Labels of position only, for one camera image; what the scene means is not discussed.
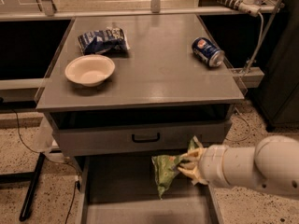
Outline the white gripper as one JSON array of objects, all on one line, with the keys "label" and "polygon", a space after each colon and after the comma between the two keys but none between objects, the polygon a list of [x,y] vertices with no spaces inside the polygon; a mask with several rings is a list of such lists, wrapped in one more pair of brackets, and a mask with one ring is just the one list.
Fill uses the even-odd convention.
[{"label": "white gripper", "polygon": [[194,185],[210,185],[215,188],[228,188],[222,163],[227,146],[213,145],[208,148],[198,147],[182,154],[183,162],[199,162],[198,167],[185,169],[179,167],[178,170],[192,180]]}]

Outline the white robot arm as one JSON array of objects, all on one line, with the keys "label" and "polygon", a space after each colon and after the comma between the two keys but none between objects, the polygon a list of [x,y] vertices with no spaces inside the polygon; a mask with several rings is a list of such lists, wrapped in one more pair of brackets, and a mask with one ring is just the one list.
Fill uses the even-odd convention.
[{"label": "white robot arm", "polygon": [[253,147],[199,147],[181,158],[178,169],[193,183],[299,199],[299,142],[290,137],[268,136]]}]

